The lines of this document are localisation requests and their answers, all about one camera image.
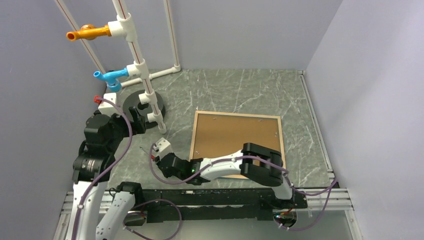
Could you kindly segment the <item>blue picture frame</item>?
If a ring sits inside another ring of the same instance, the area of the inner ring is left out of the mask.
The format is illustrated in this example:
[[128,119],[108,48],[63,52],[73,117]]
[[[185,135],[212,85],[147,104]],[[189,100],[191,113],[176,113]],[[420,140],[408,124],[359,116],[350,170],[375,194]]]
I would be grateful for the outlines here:
[[[188,160],[217,158],[253,143],[281,152],[285,165],[281,119],[278,116],[196,111]],[[241,175],[224,176],[248,179]]]

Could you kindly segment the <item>blue handled screwdriver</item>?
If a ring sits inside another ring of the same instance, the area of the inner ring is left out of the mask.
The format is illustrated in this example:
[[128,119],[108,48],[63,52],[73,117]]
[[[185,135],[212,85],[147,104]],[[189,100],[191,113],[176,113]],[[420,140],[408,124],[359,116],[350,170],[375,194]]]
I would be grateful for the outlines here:
[[153,152],[152,151],[150,151],[149,149],[148,150],[146,150],[146,149],[144,149],[143,147],[139,147],[140,148],[140,150],[141,151],[143,151],[147,156],[148,156],[148,159],[150,160],[150,161],[154,161],[155,160],[155,156],[152,154]]

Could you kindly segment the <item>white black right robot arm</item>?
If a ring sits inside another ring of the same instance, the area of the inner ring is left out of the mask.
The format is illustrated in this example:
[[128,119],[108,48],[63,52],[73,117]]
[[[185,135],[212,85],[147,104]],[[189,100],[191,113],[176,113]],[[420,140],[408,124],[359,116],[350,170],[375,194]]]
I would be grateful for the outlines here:
[[241,175],[261,186],[270,187],[275,199],[269,202],[274,209],[294,209],[296,202],[289,171],[283,166],[282,153],[255,143],[244,143],[242,149],[215,158],[186,160],[179,158],[170,142],[162,138],[149,150],[150,165],[156,165],[163,178],[152,172],[156,179],[168,185],[190,184],[200,186],[215,179]]

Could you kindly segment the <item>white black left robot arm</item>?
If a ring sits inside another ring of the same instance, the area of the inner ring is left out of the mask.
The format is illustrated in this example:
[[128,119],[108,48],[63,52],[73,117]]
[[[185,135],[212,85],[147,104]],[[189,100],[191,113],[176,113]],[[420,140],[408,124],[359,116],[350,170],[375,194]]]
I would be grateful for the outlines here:
[[139,209],[144,203],[140,183],[123,181],[112,196],[112,204],[103,216],[100,208],[116,161],[115,153],[124,138],[144,134],[145,117],[136,107],[124,111],[125,117],[111,116],[96,111],[86,121],[85,139],[73,162],[73,202],[67,240],[112,240],[128,211]]

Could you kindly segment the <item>dark grey perforated spool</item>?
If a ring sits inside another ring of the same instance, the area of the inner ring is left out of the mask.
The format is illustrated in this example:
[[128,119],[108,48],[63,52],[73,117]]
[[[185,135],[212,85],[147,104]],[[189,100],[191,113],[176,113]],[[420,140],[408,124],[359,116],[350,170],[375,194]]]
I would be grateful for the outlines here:
[[149,103],[142,103],[139,98],[139,95],[144,93],[144,90],[138,90],[131,93],[123,102],[122,110],[130,121],[133,134],[144,134],[147,129],[159,128],[153,107]]

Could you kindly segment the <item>blue pipe fitting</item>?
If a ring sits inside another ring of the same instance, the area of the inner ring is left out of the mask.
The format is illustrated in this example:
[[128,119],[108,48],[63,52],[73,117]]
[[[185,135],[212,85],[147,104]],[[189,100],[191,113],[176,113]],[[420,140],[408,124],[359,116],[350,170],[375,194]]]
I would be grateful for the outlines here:
[[95,71],[93,73],[93,76],[106,83],[106,86],[109,88],[109,90],[113,93],[117,93],[122,89],[122,84],[121,82],[118,80],[118,78],[121,77],[128,77],[129,76],[129,72],[127,70],[127,68],[123,68],[121,70],[115,70],[115,71],[110,71],[107,73],[101,73],[100,71]]

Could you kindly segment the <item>orange pipe fitting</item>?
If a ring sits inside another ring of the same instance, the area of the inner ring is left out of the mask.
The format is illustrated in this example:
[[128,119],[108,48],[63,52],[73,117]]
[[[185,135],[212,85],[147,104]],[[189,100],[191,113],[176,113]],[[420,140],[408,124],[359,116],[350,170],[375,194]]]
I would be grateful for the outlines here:
[[109,26],[107,24],[103,27],[95,27],[92,24],[85,24],[80,28],[80,30],[69,31],[66,33],[66,38],[69,41],[76,41],[80,39],[91,41],[96,39],[97,37],[102,36],[112,36]]

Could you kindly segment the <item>white PVC pipe stand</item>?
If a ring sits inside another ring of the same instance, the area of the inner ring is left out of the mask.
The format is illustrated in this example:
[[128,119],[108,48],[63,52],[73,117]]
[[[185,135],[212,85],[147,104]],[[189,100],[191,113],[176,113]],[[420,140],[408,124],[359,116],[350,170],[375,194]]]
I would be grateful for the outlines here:
[[[71,32],[80,30],[83,25],[77,25],[76,20],[73,18],[65,2],[62,0],[57,0],[55,3],[58,9],[62,12],[64,18],[68,21],[71,27]],[[134,18],[129,12],[125,1],[114,0],[112,3],[116,12],[116,20],[107,23],[111,32],[111,36],[108,37],[123,38],[127,42],[133,58],[133,63],[124,67],[127,68],[129,76],[119,77],[118,80],[120,81],[122,88],[136,84],[143,85],[144,93],[139,95],[139,99],[142,103],[149,103],[153,107],[155,121],[159,124],[158,131],[161,134],[165,134],[167,132],[167,127],[164,122],[165,115],[162,113],[162,109],[159,107],[158,94],[155,92],[151,80],[181,71],[170,2],[165,0],[163,2],[163,7],[167,17],[167,27],[173,56],[173,67],[154,73],[150,73],[147,62],[142,55],[142,51],[138,42],[138,34],[136,31],[136,25],[134,23]],[[96,66],[97,71],[100,71],[102,74],[108,73],[102,66],[100,59],[95,54],[93,48],[90,46],[89,41],[90,40],[87,39],[78,39],[71,42],[80,42]]]

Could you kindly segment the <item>aluminium extrusion rail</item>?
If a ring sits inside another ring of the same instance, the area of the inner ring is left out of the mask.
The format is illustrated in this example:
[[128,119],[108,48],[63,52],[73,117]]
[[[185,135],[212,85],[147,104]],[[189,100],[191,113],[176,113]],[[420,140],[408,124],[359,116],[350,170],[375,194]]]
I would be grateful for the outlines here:
[[[333,180],[335,180],[335,173],[334,173],[333,167],[331,165],[331,161],[330,161],[329,156],[328,156],[328,152],[327,152],[327,149],[326,149],[326,146],[325,146],[325,143],[324,143],[324,139],[323,139],[323,136],[322,136],[322,133],[321,133],[321,130],[320,130],[320,126],[319,126],[319,123],[318,123],[318,120],[317,120],[317,117],[316,117],[316,114],[315,114],[315,111],[314,111],[314,107],[313,107],[312,100],[311,100],[311,97],[310,97],[310,94],[309,94],[309,91],[308,91],[308,88],[307,88],[304,73],[305,73],[305,71],[299,70],[298,76],[299,76],[300,82],[302,84],[302,88],[303,88],[306,100],[308,102],[308,109],[309,109],[310,116],[311,116],[312,121],[313,121],[313,126],[314,126],[314,129],[315,129],[316,135],[318,137],[318,143],[319,143],[319,146],[320,146],[320,149],[321,149],[321,153],[322,153],[324,160],[325,160],[328,179],[330,181],[333,181]],[[345,188],[343,188],[343,189],[334,188],[331,191],[331,196],[328,198],[328,206],[330,208],[333,208],[336,211],[340,211],[340,210],[342,210],[342,211],[352,211],[354,209],[354,207],[352,205],[352,201],[350,200],[350,197],[349,197],[349,193],[348,193],[347,189],[345,189]]]

